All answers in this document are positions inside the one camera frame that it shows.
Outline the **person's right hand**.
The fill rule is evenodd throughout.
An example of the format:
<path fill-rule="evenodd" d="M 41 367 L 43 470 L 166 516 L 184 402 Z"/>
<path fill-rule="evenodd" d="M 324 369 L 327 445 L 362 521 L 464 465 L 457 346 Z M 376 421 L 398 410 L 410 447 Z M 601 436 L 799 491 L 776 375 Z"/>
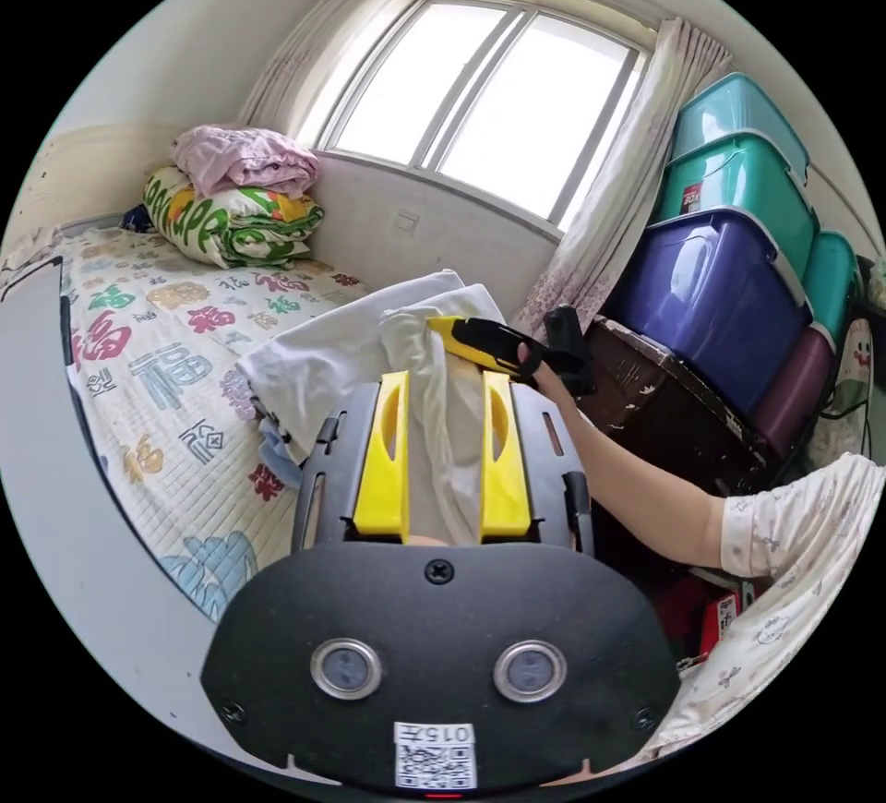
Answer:
<path fill-rule="evenodd" d="M 534 384 L 548 400 L 556 404 L 562 412 L 576 409 L 575 401 L 563 380 L 545 362 L 535 363 L 533 352 L 526 342 L 518 349 L 518 359 L 521 372 L 528 373 L 530 367 L 534 365 L 532 372 Z"/>

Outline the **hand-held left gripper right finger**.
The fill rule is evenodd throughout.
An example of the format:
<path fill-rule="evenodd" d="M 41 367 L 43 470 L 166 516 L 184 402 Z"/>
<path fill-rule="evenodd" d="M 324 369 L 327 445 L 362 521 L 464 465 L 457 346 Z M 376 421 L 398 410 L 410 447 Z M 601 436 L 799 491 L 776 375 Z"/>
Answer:
<path fill-rule="evenodd" d="M 525 537 L 532 510 L 510 378 L 483 373 L 480 535 Z"/>

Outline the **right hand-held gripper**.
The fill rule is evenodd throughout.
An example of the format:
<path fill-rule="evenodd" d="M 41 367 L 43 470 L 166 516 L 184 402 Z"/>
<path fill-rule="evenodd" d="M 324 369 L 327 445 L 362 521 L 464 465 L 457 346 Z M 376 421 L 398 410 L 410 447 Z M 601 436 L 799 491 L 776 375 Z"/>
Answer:
<path fill-rule="evenodd" d="M 483 370 L 508 374 L 536 388 L 534 375 L 545 363 L 570 395 L 596 392 L 592 358 L 577 318 L 545 318 L 544 342 L 485 318 L 431 317 L 425 324 L 447 353 Z"/>

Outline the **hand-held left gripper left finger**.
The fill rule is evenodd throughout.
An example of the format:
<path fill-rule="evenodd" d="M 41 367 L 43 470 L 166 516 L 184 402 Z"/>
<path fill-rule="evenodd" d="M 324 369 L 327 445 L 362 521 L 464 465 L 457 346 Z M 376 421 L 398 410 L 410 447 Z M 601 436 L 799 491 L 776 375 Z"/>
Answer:
<path fill-rule="evenodd" d="M 385 374 L 373 407 L 353 524 L 363 537 L 409 534 L 409 373 Z"/>

